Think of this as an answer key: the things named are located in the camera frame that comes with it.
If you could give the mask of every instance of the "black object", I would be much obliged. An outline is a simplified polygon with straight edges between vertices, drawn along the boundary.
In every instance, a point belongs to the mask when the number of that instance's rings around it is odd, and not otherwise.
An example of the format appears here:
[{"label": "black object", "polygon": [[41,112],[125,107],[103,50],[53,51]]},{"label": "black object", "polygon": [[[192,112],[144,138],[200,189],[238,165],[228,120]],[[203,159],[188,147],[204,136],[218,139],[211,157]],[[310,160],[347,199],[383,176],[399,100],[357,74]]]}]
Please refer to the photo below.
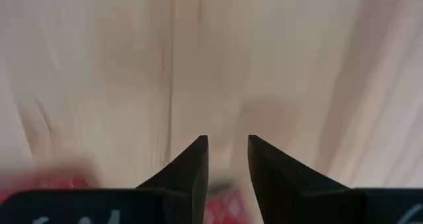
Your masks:
[{"label": "black object", "polygon": [[[252,185],[265,224],[423,223],[423,190],[350,189],[249,136]],[[21,192],[0,206],[0,224],[201,224],[208,140],[200,136],[136,189]]]},{"label": "black object", "polygon": [[21,192],[0,206],[0,224],[202,223],[208,139],[191,146],[136,189]]},{"label": "black object", "polygon": [[249,136],[250,176],[265,224],[423,223],[423,190],[350,189]]}]

